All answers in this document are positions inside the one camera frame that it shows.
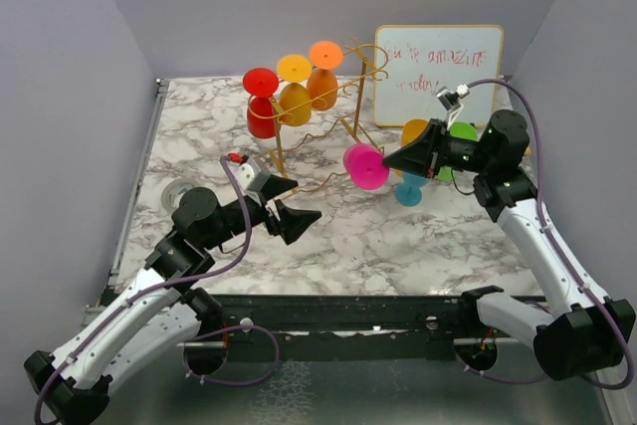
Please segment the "green wine glass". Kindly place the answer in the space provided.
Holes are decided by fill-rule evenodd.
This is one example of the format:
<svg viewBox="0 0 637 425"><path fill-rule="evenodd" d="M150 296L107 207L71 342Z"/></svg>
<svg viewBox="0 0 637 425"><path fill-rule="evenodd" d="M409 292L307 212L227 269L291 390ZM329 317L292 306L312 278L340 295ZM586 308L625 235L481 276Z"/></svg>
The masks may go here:
<svg viewBox="0 0 637 425"><path fill-rule="evenodd" d="M450 133L453 137L461 139L477 140L479 137L476 128L467 122L454 122L451 125ZM444 182L451 181L452 168L448 166L441 167L435 178Z"/></svg>

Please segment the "teal wine glass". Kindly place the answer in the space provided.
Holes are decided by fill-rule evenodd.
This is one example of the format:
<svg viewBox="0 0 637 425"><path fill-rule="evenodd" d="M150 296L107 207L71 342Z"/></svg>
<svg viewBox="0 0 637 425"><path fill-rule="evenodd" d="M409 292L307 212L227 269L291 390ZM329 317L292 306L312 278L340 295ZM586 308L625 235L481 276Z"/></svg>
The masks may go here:
<svg viewBox="0 0 637 425"><path fill-rule="evenodd" d="M394 190L396 201L405 207L417 206L423 198L422 189L430 182L424 176L402 173L402 182Z"/></svg>

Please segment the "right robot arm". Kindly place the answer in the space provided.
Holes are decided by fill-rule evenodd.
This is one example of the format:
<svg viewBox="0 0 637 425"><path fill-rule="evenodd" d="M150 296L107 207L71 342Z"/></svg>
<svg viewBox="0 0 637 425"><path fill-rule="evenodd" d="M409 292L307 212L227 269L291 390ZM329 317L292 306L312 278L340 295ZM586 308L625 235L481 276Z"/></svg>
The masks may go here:
<svg viewBox="0 0 637 425"><path fill-rule="evenodd" d="M489 217L515 243L548 304L544 312L502 289L462 295L457 324L466 335L493 327L532 349L543 372L559 381L626 363L631 383L634 358L628 347L636 315L614 301L584 271L549 220L539 191L520 166L530 138L525 119L499 110L479 140L452 136L434 119L412 142L389 154L385 166L427 178L442 167L474 173L474 195Z"/></svg>

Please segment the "magenta wine glass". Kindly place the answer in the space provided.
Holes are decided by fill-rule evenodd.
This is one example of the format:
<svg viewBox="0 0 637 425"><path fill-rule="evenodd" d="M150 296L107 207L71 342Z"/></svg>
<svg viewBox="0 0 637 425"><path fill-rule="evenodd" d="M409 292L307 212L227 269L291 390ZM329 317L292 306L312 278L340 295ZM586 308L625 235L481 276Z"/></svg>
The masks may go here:
<svg viewBox="0 0 637 425"><path fill-rule="evenodd" d="M376 190L389 177L383 154L366 143L351 146L343 155L343 165L351 181L360 189Z"/></svg>

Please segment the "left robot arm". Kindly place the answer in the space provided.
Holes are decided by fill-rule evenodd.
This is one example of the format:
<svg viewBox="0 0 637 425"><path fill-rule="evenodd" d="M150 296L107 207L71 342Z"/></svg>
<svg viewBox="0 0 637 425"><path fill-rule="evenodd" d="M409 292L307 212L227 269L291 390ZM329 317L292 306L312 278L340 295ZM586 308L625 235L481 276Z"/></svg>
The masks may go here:
<svg viewBox="0 0 637 425"><path fill-rule="evenodd" d="M49 409L56 424L91 424L116 388L166 349L181 341L225 339L233 329L221 305L196 285L220 273L210 250L239 235L251 237L259 225L292 244L321 216L280 200L296 187L294 180L244 169L229 179L235 201L223 205L201 186L188 190L171 215L172 229L125 290L68 342L26 359L38 395L35 422Z"/></svg>

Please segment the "yellow wine glass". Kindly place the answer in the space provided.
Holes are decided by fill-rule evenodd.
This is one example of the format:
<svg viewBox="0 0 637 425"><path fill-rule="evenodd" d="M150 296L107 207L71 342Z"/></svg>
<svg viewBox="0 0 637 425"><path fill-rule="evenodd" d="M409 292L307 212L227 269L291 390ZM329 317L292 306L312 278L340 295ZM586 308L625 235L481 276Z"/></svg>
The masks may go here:
<svg viewBox="0 0 637 425"><path fill-rule="evenodd" d="M417 139L422 132L427 128L429 121L422 118L414 118L407 121L402 129L400 146L404 147L410 142Z"/></svg>

